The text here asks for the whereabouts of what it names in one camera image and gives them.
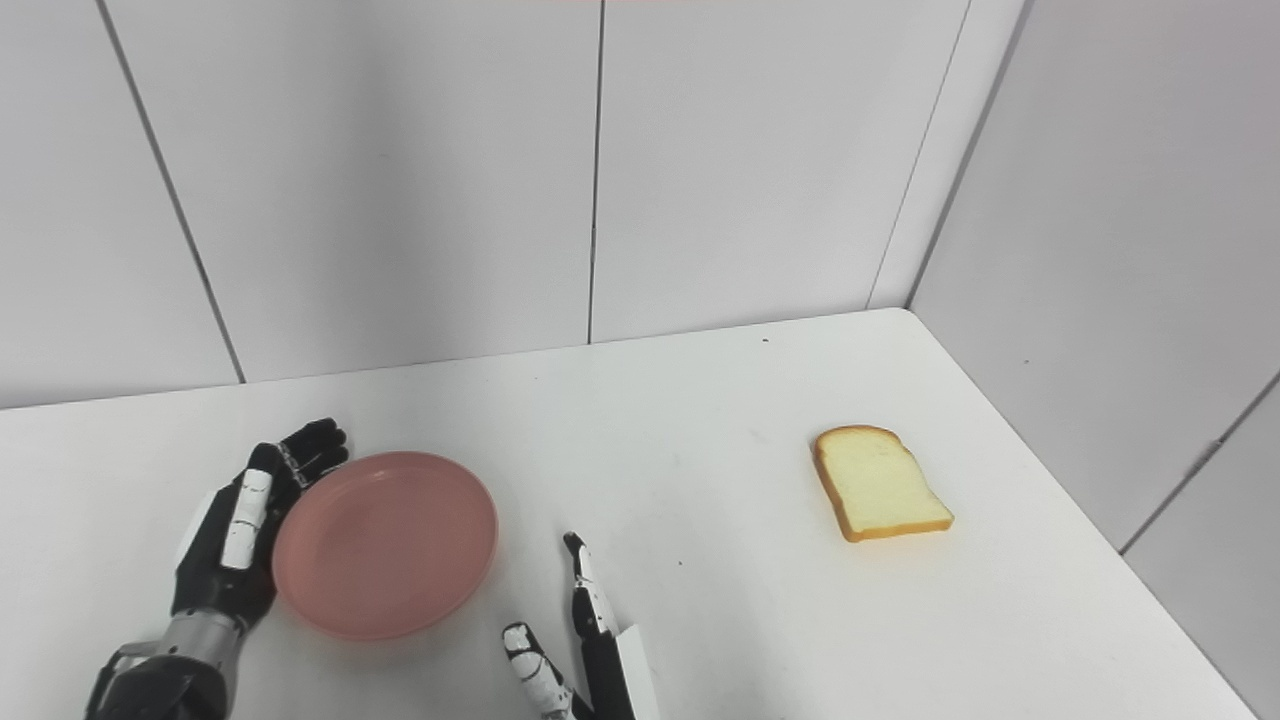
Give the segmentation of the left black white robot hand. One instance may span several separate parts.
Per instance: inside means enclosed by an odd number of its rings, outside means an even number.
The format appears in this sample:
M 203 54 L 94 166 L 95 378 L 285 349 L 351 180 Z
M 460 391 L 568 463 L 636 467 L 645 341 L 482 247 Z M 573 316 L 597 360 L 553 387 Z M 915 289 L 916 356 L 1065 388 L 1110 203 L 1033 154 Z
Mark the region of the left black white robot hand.
M 332 418 L 253 447 L 244 469 L 211 498 L 175 570 L 172 615 L 218 612 L 253 629 L 276 597 L 273 555 L 300 498 L 349 457 Z

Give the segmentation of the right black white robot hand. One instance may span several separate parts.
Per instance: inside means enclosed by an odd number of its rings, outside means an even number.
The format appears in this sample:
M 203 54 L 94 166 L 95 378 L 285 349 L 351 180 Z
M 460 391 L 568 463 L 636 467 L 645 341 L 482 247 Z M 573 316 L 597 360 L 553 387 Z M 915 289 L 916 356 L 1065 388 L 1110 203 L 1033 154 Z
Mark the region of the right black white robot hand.
M 567 532 L 563 543 L 572 564 L 570 615 L 588 697 L 572 688 L 529 624 L 512 623 L 502 632 L 502 644 L 524 693 L 540 719 L 659 719 L 641 628 L 617 623 L 584 539 Z

